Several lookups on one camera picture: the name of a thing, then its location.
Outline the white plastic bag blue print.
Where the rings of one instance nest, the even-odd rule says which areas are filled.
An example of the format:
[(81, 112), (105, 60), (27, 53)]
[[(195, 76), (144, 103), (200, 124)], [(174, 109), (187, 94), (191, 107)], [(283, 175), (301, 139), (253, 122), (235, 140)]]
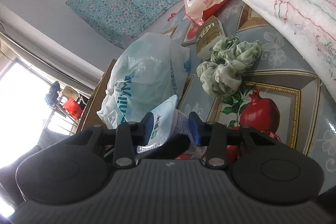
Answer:
[(139, 122), (171, 96), (181, 97), (190, 69), (189, 48), (166, 35), (144, 34), (113, 66), (99, 118), (108, 129)]

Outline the gold tissue box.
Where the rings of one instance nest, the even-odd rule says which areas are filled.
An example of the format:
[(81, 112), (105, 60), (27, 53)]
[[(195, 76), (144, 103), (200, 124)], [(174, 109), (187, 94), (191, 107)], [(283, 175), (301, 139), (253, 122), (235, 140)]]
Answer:
[(213, 47), (221, 40), (225, 39), (222, 23), (215, 16), (208, 18), (197, 30), (196, 51), (197, 57), (202, 60), (209, 60), (213, 53)]

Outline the green scrunchie cloth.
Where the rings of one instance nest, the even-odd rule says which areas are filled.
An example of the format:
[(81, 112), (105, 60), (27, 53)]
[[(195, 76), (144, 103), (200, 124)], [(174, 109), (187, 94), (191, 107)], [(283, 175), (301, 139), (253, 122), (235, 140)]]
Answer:
[(253, 67), (262, 53), (261, 43), (241, 41), (237, 36), (220, 39), (210, 61), (197, 67), (203, 90), (213, 97), (231, 96), (242, 84), (242, 74)]

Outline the white yogurt cup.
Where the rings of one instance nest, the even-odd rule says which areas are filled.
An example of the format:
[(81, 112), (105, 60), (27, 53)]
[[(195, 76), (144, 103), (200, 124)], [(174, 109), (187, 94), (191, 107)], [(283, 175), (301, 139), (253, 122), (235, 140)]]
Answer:
[(147, 145), (137, 147), (137, 153), (158, 148), (178, 134), (187, 135), (190, 139), (187, 151), (191, 155), (196, 152), (197, 146), (189, 129), (189, 117), (176, 109), (177, 100), (178, 97), (173, 95), (151, 111), (154, 115), (154, 126), (150, 139)]

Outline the white window curtain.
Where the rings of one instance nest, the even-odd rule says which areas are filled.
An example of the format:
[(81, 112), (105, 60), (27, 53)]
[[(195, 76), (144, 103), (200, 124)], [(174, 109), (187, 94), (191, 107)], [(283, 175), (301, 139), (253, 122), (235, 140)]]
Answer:
[(44, 51), (4, 22), (1, 22), (1, 41), (20, 58), (82, 94), (91, 95), (100, 83), (81, 68)]

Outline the brown cardboard box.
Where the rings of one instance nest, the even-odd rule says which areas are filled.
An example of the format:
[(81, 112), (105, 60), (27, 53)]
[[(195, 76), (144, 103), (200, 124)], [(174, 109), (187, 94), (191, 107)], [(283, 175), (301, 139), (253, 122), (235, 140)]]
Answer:
[(107, 70), (102, 75), (102, 78), (95, 90), (93, 91), (91, 97), (88, 100), (88, 103), (82, 113), (79, 125), (77, 127), (76, 133), (94, 125), (101, 125), (103, 128), (106, 128), (104, 122), (99, 118), (97, 112), (101, 110), (102, 101), (106, 96), (106, 87), (110, 79), (111, 71), (117, 60), (113, 59)]

